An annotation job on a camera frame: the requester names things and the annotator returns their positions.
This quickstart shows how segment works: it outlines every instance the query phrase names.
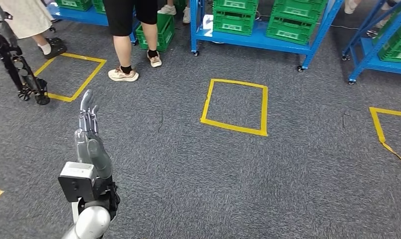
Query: blue metal shelf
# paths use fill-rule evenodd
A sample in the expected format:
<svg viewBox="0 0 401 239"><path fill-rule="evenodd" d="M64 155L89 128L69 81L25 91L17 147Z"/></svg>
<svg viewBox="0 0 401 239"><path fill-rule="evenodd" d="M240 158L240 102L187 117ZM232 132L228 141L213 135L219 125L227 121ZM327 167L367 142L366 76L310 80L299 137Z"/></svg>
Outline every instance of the blue metal shelf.
<svg viewBox="0 0 401 239"><path fill-rule="evenodd" d="M205 15L204 13L204 0L190 1L191 16L198 16L200 14L200 22L195 17L191 21L191 46L193 53L196 54L198 52L198 40L203 40L306 55L299 70L308 68L343 3L343 0L329 0L314 42L308 45L300 45L265 36L268 23L262 21L255 21L253 32L250 36L215 32L213 31L213 16Z"/></svg>
<svg viewBox="0 0 401 239"><path fill-rule="evenodd" d="M60 8L57 6L57 3L52 2L47 5L47 9L55 19L69 20L99 26L108 26L107 16L97 13L94 6L92 6L88 11L78 11L67 8ZM136 30L138 24L139 21L135 19L133 21L133 32L130 35L132 43L136 43L137 41L134 31Z"/></svg>
<svg viewBox="0 0 401 239"><path fill-rule="evenodd" d="M396 19L393 21L389 29L386 30L384 35L379 39L376 44L372 43L370 38L361 37L368 29L372 28L377 22L381 19L384 19L386 16L395 11L398 7L401 7L401 2L399 2L393 9L385 12L379 17L377 16L378 11L384 5L386 0L379 0L375 5L374 9L362 23L359 30L350 40L349 44L343 51L343 57L347 57L348 54L351 54L354 62L354 70L349 76L349 84L354 84L356 82L357 77L360 73L365 69L377 70L377 71L386 71L392 73L401 74L401 63L389 62L389 61L381 61L378 52L382 49L383 45L391 38L392 35L399 29L401 26L401 12L397 15ZM359 46L363 51L363 57L359 60L357 58L355 47Z"/></svg>
<svg viewBox="0 0 401 239"><path fill-rule="evenodd" d="M212 19L212 15L205 15L204 20ZM276 51L287 51L291 53L307 54L310 52L309 45L299 45L270 37L265 37L268 23L256 21L250 36L236 35L225 32L211 31L210 29L198 29L196 38L204 41L225 42L233 45L249 46Z"/></svg>
<svg viewBox="0 0 401 239"><path fill-rule="evenodd" d="M374 47L372 39L361 37L360 42L362 44L363 54L364 55L369 54L372 51L372 48ZM377 71L401 73L401 63L381 61L378 55L373 56L369 60L366 68Z"/></svg>

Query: black shorts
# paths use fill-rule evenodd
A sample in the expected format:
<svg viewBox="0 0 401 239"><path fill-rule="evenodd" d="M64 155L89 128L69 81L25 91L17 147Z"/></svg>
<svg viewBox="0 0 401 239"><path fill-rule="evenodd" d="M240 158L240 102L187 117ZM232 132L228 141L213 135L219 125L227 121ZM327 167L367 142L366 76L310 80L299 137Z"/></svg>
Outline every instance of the black shorts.
<svg viewBox="0 0 401 239"><path fill-rule="evenodd" d="M128 36L132 32L133 8L136 18L146 24L157 24L157 0L103 0L108 28L113 36Z"/></svg>

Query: white skirt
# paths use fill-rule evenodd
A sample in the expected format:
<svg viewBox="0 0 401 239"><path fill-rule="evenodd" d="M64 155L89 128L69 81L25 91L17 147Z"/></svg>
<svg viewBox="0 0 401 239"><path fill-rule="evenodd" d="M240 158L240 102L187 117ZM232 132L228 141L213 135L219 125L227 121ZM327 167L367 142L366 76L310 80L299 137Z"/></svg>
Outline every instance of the white skirt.
<svg viewBox="0 0 401 239"><path fill-rule="evenodd" d="M6 19L17 38L27 38L45 32L53 17L41 0L0 0L4 11L13 16Z"/></svg>

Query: black shoe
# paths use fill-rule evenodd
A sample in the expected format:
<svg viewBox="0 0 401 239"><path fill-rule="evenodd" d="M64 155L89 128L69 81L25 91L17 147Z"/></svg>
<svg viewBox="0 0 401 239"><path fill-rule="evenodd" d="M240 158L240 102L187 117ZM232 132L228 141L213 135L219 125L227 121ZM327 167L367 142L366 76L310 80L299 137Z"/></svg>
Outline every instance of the black shoe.
<svg viewBox="0 0 401 239"><path fill-rule="evenodd" d="M58 37L46 38L45 40L47 40L47 42L50 43L50 45L63 44L63 40Z"/></svg>
<svg viewBox="0 0 401 239"><path fill-rule="evenodd" d="M51 52L48 55L44 55L45 59L49 60L56 56L59 56L67 51L67 47L61 44L50 44L51 45Z"/></svg>

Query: sneaker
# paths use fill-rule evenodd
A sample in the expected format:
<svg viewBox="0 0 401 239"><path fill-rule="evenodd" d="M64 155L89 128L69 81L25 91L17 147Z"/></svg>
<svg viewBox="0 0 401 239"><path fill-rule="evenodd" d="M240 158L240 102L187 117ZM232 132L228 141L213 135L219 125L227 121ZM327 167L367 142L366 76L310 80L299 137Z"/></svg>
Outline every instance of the sneaker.
<svg viewBox="0 0 401 239"><path fill-rule="evenodd" d="M146 51L146 56L148 57L149 61L151 62L152 67L159 67L162 65L162 61L160 59L160 53L157 51L158 56L149 57L148 51Z"/></svg>
<svg viewBox="0 0 401 239"><path fill-rule="evenodd" d="M190 23L190 8L189 7L185 7L185 9L183 10L183 23L184 24L188 24Z"/></svg>
<svg viewBox="0 0 401 239"><path fill-rule="evenodd" d="M345 0L344 4L344 12L346 14L353 14L354 10L357 7L357 3L355 3L354 0Z"/></svg>
<svg viewBox="0 0 401 239"><path fill-rule="evenodd" d="M168 14L168 15L176 15L176 7L175 6L169 6L169 5L164 5L161 10L158 10L158 13L160 14Z"/></svg>
<svg viewBox="0 0 401 239"><path fill-rule="evenodd" d="M137 78L139 77L139 74L132 70L129 74L125 74L122 70L121 67L117 67L114 70L110 70L108 72L108 77L112 79L113 81L136 81Z"/></svg>

